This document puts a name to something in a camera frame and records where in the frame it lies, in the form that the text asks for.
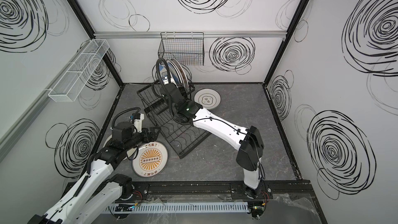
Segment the black wire dish rack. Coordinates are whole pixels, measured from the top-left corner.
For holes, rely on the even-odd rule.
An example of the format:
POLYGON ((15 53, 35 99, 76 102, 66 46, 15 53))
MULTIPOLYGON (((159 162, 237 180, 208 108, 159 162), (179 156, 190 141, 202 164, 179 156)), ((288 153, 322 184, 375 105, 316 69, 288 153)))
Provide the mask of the black wire dish rack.
POLYGON ((161 96, 161 85, 158 81, 137 91, 144 105, 144 112, 150 121, 161 128, 161 134, 170 144, 180 159, 186 157, 198 145, 206 140, 210 133, 193 127, 181 125, 173 119, 167 100, 161 96))

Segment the orange sunburst plate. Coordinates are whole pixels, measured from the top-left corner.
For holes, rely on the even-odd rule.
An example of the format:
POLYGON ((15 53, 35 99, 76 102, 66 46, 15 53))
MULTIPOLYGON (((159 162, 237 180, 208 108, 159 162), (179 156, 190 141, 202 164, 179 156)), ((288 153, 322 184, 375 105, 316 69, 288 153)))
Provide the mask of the orange sunburst plate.
POLYGON ((132 169, 142 178, 160 174, 166 167, 169 156, 166 146, 160 142, 144 144, 137 149, 136 153, 132 161, 132 169))

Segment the white plate black flower outline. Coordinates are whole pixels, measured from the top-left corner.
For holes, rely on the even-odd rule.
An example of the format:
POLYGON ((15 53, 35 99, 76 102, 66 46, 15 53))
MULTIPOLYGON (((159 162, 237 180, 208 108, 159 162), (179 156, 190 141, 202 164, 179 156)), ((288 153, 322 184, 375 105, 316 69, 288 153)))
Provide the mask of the white plate black flower outline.
POLYGON ((194 101, 208 110, 214 110, 221 104, 221 95, 214 89, 201 89, 195 96, 194 101))

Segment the blue striped plate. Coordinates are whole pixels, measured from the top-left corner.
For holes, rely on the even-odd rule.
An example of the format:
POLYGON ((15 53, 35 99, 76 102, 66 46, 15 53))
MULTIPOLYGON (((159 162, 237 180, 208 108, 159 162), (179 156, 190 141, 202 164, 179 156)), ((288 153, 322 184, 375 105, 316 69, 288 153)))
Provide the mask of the blue striped plate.
POLYGON ((159 75, 160 75, 160 77, 161 77, 162 74, 167 74, 167 75, 168 75, 167 69, 166 69, 166 67, 164 66, 164 64, 160 64, 160 65, 159 65, 159 75))
POLYGON ((170 80, 173 84, 176 86, 181 86, 182 85, 182 77, 180 75, 179 70, 177 69, 176 65, 173 63, 171 59, 166 61, 168 66, 169 66, 169 72, 170 72, 170 80))

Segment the white plate red characters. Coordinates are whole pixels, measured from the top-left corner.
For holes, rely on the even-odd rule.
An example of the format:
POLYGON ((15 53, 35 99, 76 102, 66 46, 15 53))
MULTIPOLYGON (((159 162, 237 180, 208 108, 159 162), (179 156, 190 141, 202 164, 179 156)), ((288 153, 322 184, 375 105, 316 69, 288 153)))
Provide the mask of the white plate red characters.
POLYGON ((189 72, 187 70, 187 68, 182 65, 180 62, 179 66, 180 66, 180 75, 181 75, 181 81, 183 86, 185 87, 185 89, 188 91, 189 90, 189 72))

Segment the cream floral plate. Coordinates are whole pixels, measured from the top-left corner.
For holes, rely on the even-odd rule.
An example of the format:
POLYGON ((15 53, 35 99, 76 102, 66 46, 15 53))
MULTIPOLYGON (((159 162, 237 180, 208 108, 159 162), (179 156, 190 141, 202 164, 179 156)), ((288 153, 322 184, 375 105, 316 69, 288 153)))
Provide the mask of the cream floral plate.
POLYGON ((107 143, 112 139, 112 135, 110 135, 103 144, 103 147, 107 145, 107 143))

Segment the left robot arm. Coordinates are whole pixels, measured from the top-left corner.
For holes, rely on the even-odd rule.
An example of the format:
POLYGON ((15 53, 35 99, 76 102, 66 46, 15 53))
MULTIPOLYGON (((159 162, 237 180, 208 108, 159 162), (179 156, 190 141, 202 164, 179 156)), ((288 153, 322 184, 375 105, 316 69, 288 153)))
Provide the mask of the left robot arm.
POLYGON ((83 176, 45 214, 34 215, 30 224, 90 224, 113 202, 135 194, 132 179, 113 171, 129 158, 129 150, 157 140, 159 128, 140 127, 140 110, 125 110, 133 113, 129 121, 116 122, 123 113, 114 117, 111 140, 89 157, 83 176))

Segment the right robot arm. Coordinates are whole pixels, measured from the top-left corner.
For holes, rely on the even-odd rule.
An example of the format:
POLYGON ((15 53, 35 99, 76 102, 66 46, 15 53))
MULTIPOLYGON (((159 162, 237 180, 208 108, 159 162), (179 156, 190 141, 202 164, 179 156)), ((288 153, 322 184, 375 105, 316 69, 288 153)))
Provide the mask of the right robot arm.
POLYGON ((168 104, 173 120, 181 125, 203 129, 230 144, 237 150, 237 164, 243 168, 246 195, 252 199, 261 195, 264 143, 260 131, 254 126, 245 128, 232 124, 188 98, 188 82, 183 82, 187 76, 178 61, 159 58, 154 67, 161 97, 168 104))

